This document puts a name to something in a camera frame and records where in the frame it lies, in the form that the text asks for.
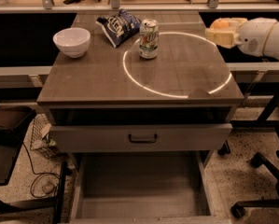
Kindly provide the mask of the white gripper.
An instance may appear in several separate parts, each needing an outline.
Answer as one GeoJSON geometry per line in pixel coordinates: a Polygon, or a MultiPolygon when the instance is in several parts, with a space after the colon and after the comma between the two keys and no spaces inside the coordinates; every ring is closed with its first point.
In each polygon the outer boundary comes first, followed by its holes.
{"type": "Polygon", "coordinates": [[[238,49],[247,55],[260,57],[264,55],[264,47],[268,34],[273,26],[278,22],[276,19],[256,18],[220,18],[227,20],[229,27],[238,27],[237,32],[234,28],[224,29],[205,29],[207,40],[223,48],[233,48],[237,45],[238,49]]]}

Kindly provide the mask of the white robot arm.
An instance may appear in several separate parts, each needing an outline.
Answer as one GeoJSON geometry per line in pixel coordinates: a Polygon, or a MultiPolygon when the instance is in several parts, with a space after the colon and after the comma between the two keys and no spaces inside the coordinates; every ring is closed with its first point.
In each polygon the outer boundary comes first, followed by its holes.
{"type": "Polygon", "coordinates": [[[220,47],[237,47],[243,54],[279,61],[279,21],[269,18],[219,18],[205,29],[207,40],[220,47]]]}

